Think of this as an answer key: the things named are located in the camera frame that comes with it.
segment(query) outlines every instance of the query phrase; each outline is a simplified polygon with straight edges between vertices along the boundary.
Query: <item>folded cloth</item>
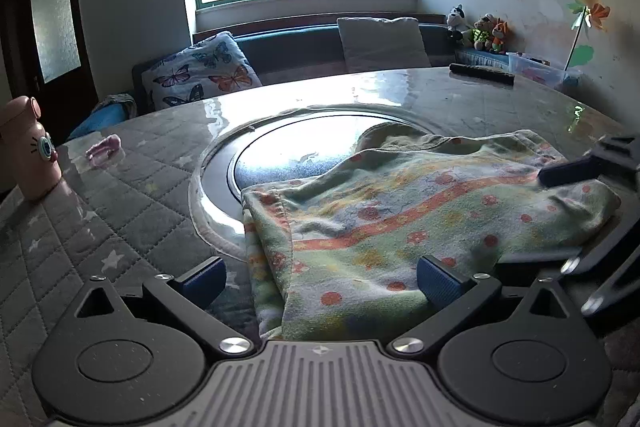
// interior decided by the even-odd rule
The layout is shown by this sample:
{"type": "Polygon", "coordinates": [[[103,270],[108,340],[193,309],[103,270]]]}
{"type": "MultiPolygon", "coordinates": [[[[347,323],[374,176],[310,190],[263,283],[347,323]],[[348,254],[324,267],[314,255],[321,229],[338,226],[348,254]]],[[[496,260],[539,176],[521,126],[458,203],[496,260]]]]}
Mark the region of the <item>folded cloth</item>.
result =
{"type": "Polygon", "coordinates": [[[135,118],[138,115],[138,106],[136,105],[136,101],[130,94],[125,92],[120,94],[110,94],[104,100],[102,100],[98,105],[96,105],[91,112],[100,111],[103,107],[107,107],[108,105],[112,105],[114,103],[121,103],[127,112],[127,119],[131,120],[131,118],[135,118]]]}
{"type": "Polygon", "coordinates": [[[242,191],[262,338],[389,341],[433,313],[420,256],[490,271],[506,252],[582,244],[620,204],[596,180],[543,188],[539,169],[564,158],[530,130],[393,131],[370,129],[365,150],[321,176],[242,191]]]}

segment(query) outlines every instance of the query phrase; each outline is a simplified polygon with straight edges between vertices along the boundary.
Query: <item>frosted glass door panel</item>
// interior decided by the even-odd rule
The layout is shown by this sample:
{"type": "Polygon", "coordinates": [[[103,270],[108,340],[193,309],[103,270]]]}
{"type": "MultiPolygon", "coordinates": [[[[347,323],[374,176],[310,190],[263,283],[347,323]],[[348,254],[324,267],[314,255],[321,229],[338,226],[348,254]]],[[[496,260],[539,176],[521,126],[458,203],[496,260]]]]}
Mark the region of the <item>frosted glass door panel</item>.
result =
{"type": "Polygon", "coordinates": [[[31,0],[31,12],[45,83],[79,68],[71,0],[31,0]]]}

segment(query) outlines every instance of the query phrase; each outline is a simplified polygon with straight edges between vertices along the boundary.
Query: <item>orange plush toy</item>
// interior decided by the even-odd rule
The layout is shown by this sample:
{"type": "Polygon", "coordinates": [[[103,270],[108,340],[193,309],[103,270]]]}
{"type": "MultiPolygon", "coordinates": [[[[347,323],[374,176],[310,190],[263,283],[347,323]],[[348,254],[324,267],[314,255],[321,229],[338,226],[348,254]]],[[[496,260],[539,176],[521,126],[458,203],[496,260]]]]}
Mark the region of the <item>orange plush toy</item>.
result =
{"type": "Polygon", "coordinates": [[[491,34],[494,36],[494,40],[491,45],[490,53],[504,55],[504,41],[507,38],[509,27],[506,21],[498,19],[498,23],[495,25],[491,34]]]}

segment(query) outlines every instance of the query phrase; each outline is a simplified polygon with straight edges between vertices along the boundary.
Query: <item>clear plastic bin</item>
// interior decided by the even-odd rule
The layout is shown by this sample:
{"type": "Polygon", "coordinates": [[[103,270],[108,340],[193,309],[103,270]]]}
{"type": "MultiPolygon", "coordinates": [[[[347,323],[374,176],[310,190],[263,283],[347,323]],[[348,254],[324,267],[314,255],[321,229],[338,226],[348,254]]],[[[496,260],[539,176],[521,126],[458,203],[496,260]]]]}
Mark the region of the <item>clear plastic bin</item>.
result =
{"type": "Polygon", "coordinates": [[[522,54],[522,57],[520,57],[520,55],[515,53],[507,53],[507,56],[509,57],[510,73],[521,74],[552,89],[560,87],[562,83],[569,78],[567,71],[558,70],[540,64],[535,60],[530,60],[527,54],[522,54]]]}

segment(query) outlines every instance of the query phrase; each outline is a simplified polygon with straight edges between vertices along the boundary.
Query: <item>butterfly print pillow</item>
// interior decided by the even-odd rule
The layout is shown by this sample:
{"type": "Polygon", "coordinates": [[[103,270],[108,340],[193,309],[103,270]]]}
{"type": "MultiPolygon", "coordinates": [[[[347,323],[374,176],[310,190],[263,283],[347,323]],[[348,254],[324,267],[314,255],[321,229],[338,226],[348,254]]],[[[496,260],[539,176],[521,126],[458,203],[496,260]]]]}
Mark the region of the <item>butterfly print pillow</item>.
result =
{"type": "Polygon", "coordinates": [[[156,110],[262,85],[229,32],[165,57],[142,74],[142,83],[156,110]]]}

